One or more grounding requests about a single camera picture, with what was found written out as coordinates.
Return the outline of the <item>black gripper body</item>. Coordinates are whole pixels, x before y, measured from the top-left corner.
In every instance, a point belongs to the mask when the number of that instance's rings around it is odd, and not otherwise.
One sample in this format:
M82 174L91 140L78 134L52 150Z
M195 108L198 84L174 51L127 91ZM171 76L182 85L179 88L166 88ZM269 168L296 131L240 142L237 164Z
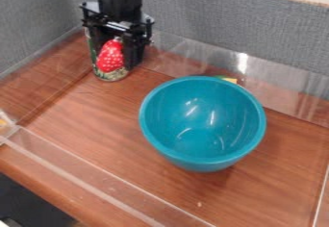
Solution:
M111 29L112 38L122 38L124 34L130 34L134 37L141 37L145 44L150 44L154 18L149 14L141 13L134 20L112 21L106 14L100 13L96 2L82 2L80 9L83 14L82 25L86 29L92 25L107 25Z

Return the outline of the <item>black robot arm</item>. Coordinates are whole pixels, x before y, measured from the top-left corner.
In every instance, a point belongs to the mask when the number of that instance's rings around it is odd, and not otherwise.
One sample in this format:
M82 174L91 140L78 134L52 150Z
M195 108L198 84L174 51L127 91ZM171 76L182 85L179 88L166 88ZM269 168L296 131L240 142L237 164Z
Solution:
M95 68L102 73L131 70L151 43L154 18L142 12L143 0L82 2L82 25L88 31Z

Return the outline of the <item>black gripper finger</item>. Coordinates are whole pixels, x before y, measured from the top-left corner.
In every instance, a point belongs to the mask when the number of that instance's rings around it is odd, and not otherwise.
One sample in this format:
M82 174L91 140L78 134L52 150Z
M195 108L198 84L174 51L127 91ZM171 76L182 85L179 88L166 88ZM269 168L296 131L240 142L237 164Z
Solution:
M145 42L141 37L130 34L123 35L123 61L124 67L131 70L143 60Z
M104 43L112 38L111 29L107 25L92 25L87 27L92 49L96 54L100 53Z

